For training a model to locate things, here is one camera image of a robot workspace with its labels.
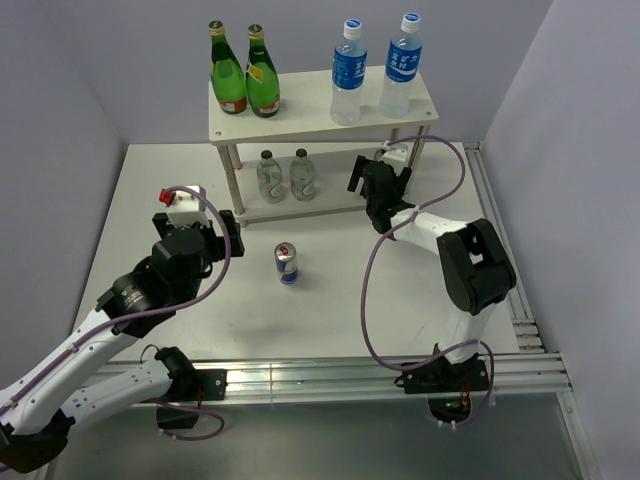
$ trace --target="robotic arm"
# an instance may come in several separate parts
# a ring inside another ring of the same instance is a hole
[[[479,339],[498,303],[516,285],[516,275],[496,231],[486,219],[473,222],[450,220],[426,212],[403,200],[411,170],[396,174],[395,152],[387,150],[379,161],[358,156],[348,190],[360,191],[375,230],[387,233],[415,215],[413,222],[393,232],[394,240],[418,245],[440,258],[447,293],[452,302],[445,333],[434,353],[468,340]],[[487,375],[477,344],[452,352],[435,362],[403,375],[406,393],[486,390]],[[439,418],[451,420],[450,417]]]
[[[204,197],[201,187],[191,189]],[[161,240],[154,244],[151,255],[118,278],[98,299],[96,309],[56,350],[0,391],[0,463],[20,473],[33,471],[55,458],[70,437],[122,409],[150,398],[176,401],[194,394],[195,369],[176,347],[160,349],[152,360],[135,369],[81,388],[106,362],[175,315],[175,310],[114,325],[80,345],[83,335],[123,315],[193,300],[202,279],[211,275],[212,264],[225,257],[224,239],[216,236],[202,202],[193,195],[164,191],[160,200],[168,208],[153,217]],[[231,239],[231,256],[243,256],[233,214],[222,211],[220,215]],[[26,395],[14,400],[66,351],[71,354]]]

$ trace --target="white wall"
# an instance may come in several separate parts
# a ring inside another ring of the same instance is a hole
[[[640,470],[640,3],[555,0],[485,158],[608,479]]]
[[[421,73],[435,132],[481,140],[551,0],[41,0],[128,143],[208,142],[207,24],[221,19],[241,63],[261,23],[280,73],[331,68],[347,18],[384,63],[402,14],[422,14]]]
[[[0,45],[2,389],[68,335],[123,150],[36,0],[0,3]]]

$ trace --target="red connector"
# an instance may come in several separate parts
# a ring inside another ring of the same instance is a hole
[[[164,203],[168,207],[169,205],[171,205],[174,198],[176,198],[176,192],[167,192],[166,188],[163,188],[160,191],[160,196],[158,197],[158,200],[160,200],[162,203]]]

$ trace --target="red bull can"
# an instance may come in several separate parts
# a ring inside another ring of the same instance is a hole
[[[280,281],[285,284],[295,282],[298,278],[296,247],[287,242],[280,243],[276,245],[273,253],[276,257],[276,267],[278,268]]]

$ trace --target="shelf platform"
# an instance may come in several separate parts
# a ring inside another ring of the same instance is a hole
[[[347,191],[351,171],[357,155],[373,158],[376,148],[370,143],[311,143],[311,144],[270,144],[264,148],[271,150],[282,168],[284,176],[284,199],[278,203],[267,203],[258,190],[256,167],[259,153],[243,155],[242,170],[236,171],[238,187],[242,195],[245,211],[237,215],[242,225],[259,221],[296,218],[321,213],[363,210],[364,199],[358,193]],[[316,195],[308,202],[300,202],[291,194],[289,166],[295,158],[295,150],[305,148],[316,171]]]
[[[218,106],[209,84],[209,139],[215,146],[240,143],[268,143],[318,140],[324,135],[372,127],[429,126],[438,112],[418,74],[413,82],[409,114],[400,119],[384,117],[378,109],[384,66],[367,67],[362,91],[361,118],[352,126],[336,125],[329,116],[333,95],[331,70],[286,73],[280,80],[280,111],[271,118],[259,118],[250,108],[229,115]]]

